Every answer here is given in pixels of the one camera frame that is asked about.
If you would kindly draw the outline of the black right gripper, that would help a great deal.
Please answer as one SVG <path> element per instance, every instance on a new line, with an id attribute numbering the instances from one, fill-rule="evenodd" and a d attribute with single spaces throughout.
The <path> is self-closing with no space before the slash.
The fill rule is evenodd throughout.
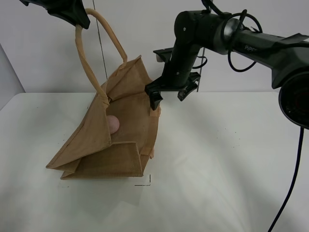
<path id="1" fill-rule="evenodd" d="M 158 62 L 164 63 L 164 69 L 159 78 L 147 84 L 145 91 L 150 92 L 150 107 L 154 111 L 163 100 L 161 91 L 178 91 L 178 99 L 183 101 L 191 92 L 197 89 L 197 81 L 201 76 L 191 72 L 198 51 L 181 50 L 180 48 L 165 48 L 155 50 Z"/>

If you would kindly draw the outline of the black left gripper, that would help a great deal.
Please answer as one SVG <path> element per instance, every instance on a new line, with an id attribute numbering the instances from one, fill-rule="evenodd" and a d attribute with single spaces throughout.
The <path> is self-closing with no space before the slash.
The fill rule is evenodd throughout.
<path id="1" fill-rule="evenodd" d="M 88 29 L 90 20 L 81 0 L 20 0 L 25 6 L 30 3 L 39 5 L 55 17 L 63 19 L 73 26 Z"/>

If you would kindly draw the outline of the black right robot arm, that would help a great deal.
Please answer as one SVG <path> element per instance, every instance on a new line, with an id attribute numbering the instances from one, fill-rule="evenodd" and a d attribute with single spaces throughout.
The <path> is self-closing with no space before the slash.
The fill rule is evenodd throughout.
<path id="1" fill-rule="evenodd" d="M 194 65 L 201 48 L 221 55 L 236 52 L 271 69 L 271 86 L 280 89 L 279 105 L 283 114 L 296 125 L 309 126 L 309 43 L 308 36 L 281 37 L 261 29 L 243 26 L 247 12 L 216 15 L 208 10 L 178 14 L 172 48 L 157 50 L 163 62 L 162 75 L 146 85 L 150 106 L 156 109 L 161 92 L 174 91 L 184 100 L 197 89 L 200 75 Z"/>

